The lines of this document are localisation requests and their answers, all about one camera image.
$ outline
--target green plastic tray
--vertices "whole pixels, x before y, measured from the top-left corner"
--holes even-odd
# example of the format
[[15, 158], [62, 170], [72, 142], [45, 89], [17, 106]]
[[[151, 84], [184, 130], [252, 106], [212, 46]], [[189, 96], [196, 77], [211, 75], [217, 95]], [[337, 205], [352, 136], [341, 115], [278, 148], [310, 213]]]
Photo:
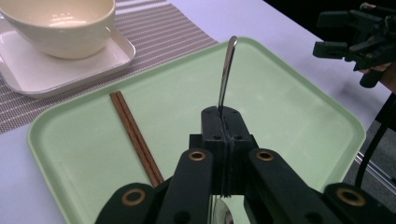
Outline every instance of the green plastic tray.
[[[227, 43], [155, 67], [42, 113], [29, 147], [66, 222], [93, 223], [119, 187], [149, 183], [109, 94], [122, 91], [164, 178], [200, 114], [216, 105]], [[255, 40], [240, 37], [224, 105], [260, 147], [277, 151], [313, 189], [339, 182], [365, 138], [361, 123]], [[241, 197], [226, 200], [247, 223]]]

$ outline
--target white table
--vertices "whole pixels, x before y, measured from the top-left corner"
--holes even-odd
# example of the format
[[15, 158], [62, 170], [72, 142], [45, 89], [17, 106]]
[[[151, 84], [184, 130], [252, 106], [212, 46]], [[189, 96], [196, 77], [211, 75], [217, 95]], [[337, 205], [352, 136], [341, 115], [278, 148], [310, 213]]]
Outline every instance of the white table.
[[[351, 111], [366, 130], [389, 90], [364, 89], [354, 63], [312, 55], [320, 39], [262, 0], [169, 0], [219, 42], [232, 35], [258, 40]], [[0, 134], [0, 223], [64, 223], [27, 145], [29, 124]]]

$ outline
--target brown chopstick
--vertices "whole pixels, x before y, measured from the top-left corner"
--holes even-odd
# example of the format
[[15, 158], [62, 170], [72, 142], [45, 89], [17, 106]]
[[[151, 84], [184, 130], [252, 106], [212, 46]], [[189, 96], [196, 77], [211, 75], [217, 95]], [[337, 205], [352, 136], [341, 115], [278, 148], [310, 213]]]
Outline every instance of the brown chopstick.
[[110, 93], [110, 98], [119, 113], [125, 131], [128, 133], [129, 138], [134, 145], [134, 149], [139, 160], [142, 162], [152, 186], [154, 188], [157, 187], [163, 182], [163, 176], [149, 151], [149, 147], [134, 120], [131, 110], [126, 104], [126, 101], [120, 91]]

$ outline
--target ceramic bowl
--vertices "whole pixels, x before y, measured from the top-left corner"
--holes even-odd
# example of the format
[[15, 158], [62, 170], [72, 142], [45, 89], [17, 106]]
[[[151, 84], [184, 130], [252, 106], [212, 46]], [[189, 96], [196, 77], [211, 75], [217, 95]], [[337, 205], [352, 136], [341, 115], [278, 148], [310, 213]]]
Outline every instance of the ceramic bowl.
[[0, 10], [36, 49], [63, 59], [92, 56], [114, 29], [115, 0], [0, 0]]

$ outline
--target white plate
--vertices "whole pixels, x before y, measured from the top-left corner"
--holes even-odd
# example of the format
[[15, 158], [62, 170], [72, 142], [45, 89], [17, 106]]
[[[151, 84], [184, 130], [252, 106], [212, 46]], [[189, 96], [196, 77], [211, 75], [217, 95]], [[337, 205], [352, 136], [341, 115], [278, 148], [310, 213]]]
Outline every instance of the white plate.
[[0, 73], [15, 92], [47, 98], [114, 74], [129, 66], [135, 48], [114, 30], [106, 46], [82, 60], [63, 60], [34, 49], [0, 18]]

